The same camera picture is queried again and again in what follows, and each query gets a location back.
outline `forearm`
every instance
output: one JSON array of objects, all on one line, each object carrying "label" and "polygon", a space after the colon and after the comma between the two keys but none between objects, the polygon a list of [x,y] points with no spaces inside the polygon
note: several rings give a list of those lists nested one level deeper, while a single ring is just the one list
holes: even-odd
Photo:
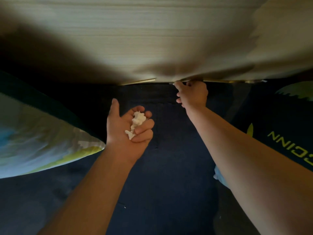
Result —
[{"label": "forearm", "polygon": [[312,232],[312,172],[205,107],[187,109],[187,114],[261,234]]},{"label": "forearm", "polygon": [[131,165],[105,149],[40,235],[105,234]]}]

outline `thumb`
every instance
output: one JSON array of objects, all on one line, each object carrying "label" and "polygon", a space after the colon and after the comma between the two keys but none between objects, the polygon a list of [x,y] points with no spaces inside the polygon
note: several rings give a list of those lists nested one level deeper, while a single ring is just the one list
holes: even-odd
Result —
[{"label": "thumb", "polygon": [[181,91],[185,87],[185,85],[181,81],[176,81],[173,85],[178,91]]},{"label": "thumb", "polygon": [[109,116],[119,117],[119,103],[115,98],[112,99],[112,105],[110,108]]}]

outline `dark blue fabric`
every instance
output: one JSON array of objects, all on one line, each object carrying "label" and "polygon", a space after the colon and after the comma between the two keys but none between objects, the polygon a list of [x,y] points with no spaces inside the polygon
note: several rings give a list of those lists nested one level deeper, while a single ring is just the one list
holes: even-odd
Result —
[{"label": "dark blue fabric", "polygon": [[[213,83],[208,88],[208,106],[224,116],[232,104],[232,86]],[[107,234],[214,234],[213,217],[218,205],[215,164],[185,109],[175,102],[174,86],[64,85],[59,86],[58,96],[48,90],[45,93],[61,100],[102,135],[112,97],[119,100],[121,113],[136,105],[153,113],[154,138],[129,174]],[[98,155],[1,179],[0,234],[35,234]]]}]

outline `person's right hand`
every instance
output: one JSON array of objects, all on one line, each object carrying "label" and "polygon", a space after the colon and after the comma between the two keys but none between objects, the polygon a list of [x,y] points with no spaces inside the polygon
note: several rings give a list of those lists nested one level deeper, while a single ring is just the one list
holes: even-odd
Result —
[{"label": "person's right hand", "polygon": [[186,110],[190,108],[205,107],[207,103],[208,90],[204,82],[189,81],[184,85],[180,81],[174,82],[179,97],[176,102],[182,103]]}]

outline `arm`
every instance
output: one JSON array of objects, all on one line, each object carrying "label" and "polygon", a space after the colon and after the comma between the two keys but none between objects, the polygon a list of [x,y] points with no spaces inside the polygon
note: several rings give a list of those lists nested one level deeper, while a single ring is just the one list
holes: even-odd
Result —
[{"label": "arm", "polygon": [[[135,129],[137,136],[132,140],[125,134],[125,130],[130,129],[134,111],[144,110],[144,107],[137,106],[120,117],[119,104],[113,99],[107,119],[105,150],[39,235],[106,233],[127,176],[153,136],[152,119],[147,119]],[[145,115],[147,118],[152,116],[150,111]]]},{"label": "arm", "polygon": [[175,82],[186,112],[229,188],[262,235],[313,234],[313,173],[205,107],[202,82]]}]

